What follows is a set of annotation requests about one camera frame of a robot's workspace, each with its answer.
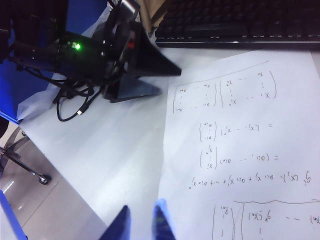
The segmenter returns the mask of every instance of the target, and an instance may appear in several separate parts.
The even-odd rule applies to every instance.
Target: white desk
[[[244,50],[161,49],[183,69]],[[315,54],[320,70],[320,54]],[[131,210],[131,239],[151,239],[154,202],[162,171],[168,78],[144,78],[157,97],[111,104],[98,97],[81,116],[59,122],[56,108],[20,126],[91,208],[109,225],[123,205]],[[71,115],[82,104],[62,107]]]

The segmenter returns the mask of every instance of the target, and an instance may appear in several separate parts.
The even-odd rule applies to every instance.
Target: paper sheet
[[[171,78],[159,198],[177,240],[319,238],[319,105],[310,52],[253,51]]]

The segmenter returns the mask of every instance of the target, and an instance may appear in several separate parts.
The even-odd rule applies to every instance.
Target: black device
[[[155,36],[170,48],[318,48],[320,1],[172,0]]]
[[[68,0],[0,1],[0,63],[7,58],[17,64],[17,70],[60,87],[53,100],[60,121],[82,114],[100,93],[112,103],[160,94],[159,88],[139,77],[181,74],[135,21],[140,6],[134,0],[120,0],[92,38],[65,31],[68,4]],[[9,46],[11,29],[15,39]],[[66,79],[47,78],[41,70]],[[100,87],[96,93],[94,86]],[[62,119],[60,99],[74,96],[85,97],[83,105]]]

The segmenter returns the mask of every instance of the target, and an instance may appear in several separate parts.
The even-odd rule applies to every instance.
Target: black cable
[[[85,83],[84,82],[79,82],[79,81],[70,82],[70,79],[68,80],[68,78],[66,80],[50,79],[48,77],[43,76],[41,71],[38,70],[38,69],[34,69],[34,71],[36,71],[37,73],[31,71],[27,67],[25,67],[24,70],[26,72],[28,72],[29,74],[31,74],[31,75],[33,75],[33,76],[35,76],[37,78],[46,80],[47,82],[49,82],[49,83],[51,83],[51,84],[53,84],[53,85],[55,85],[55,86],[60,88],[60,91],[58,92],[57,96],[54,98],[53,103],[56,104],[56,115],[57,115],[57,118],[59,119],[59,121],[61,121],[61,122],[69,121],[69,120],[73,119],[75,116],[83,114],[89,108],[91,103],[96,99],[96,97],[104,89],[104,87],[101,86],[99,91],[95,93],[94,88],[89,85],[87,88],[85,88],[83,90],[75,90],[75,88],[80,88],[83,85],[85,85]],[[81,105],[81,107],[78,109],[78,111],[76,113],[74,113],[70,117],[62,118],[61,115],[60,115],[60,107],[61,107],[60,106],[60,99],[61,98],[70,99],[70,98],[73,98],[74,96],[85,97],[85,100],[84,100],[83,104]]]
[[[111,5],[111,7],[114,9],[115,8],[115,4],[112,0],[108,0],[108,3]]]
[[[78,90],[75,90],[75,89],[73,89],[72,87],[69,87],[69,86],[67,86],[67,85],[65,85],[65,84],[62,84],[62,83],[60,83],[59,81],[60,80],[53,80],[53,79],[51,79],[51,78],[48,78],[48,77],[45,77],[45,76],[43,76],[43,75],[40,75],[40,74],[37,74],[37,73],[35,73],[35,72],[33,72],[33,71],[31,71],[30,69],[28,69],[28,68],[24,68],[24,70],[26,71],[26,72],[28,72],[29,74],[31,74],[31,75],[33,75],[33,76],[35,76],[35,77],[37,77],[37,78],[40,78],[40,79],[42,79],[42,80],[45,80],[45,81],[47,81],[47,82],[49,82],[49,83],[51,83],[51,84],[53,84],[53,85],[55,85],[55,86],[57,86],[57,87],[59,87],[59,88],[61,88],[61,89],[63,89],[63,90],[65,90],[66,92],[70,92],[70,93],[73,93],[74,95],[76,95],[76,96],[81,96],[81,97],[89,97],[89,96],[91,96],[89,93],[89,95],[88,94],[84,94],[83,92],[81,92],[81,91],[78,91]]]
[[[83,104],[81,105],[80,108],[82,108],[87,102],[88,102],[88,96],[85,98]],[[75,112],[73,115],[71,115],[70,117],[67,117],[67,118],[62,118],[61,115],[60,115],[60,110],[59,110],[59,105],[60,105],[60,97],[58,97],[57,101],[56,101],[56,116],[58,117],[59,121],[61,122],[66,122],[66,121],[69,121],[71,119],[73,119],[75,116],[78,115],[78,112]]]

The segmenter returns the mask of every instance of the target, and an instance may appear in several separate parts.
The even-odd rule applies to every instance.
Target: gray floor
[[[2,147],[16,127],[10,123],[5,135],[0,138]],[[107,226],[33,143],[27,143],[19,153],[21,160],[29,167],[52,176],[49,185],[41,185],[35,176],[9,161],[0,179],[0,189],[28,239],[99,239]]]

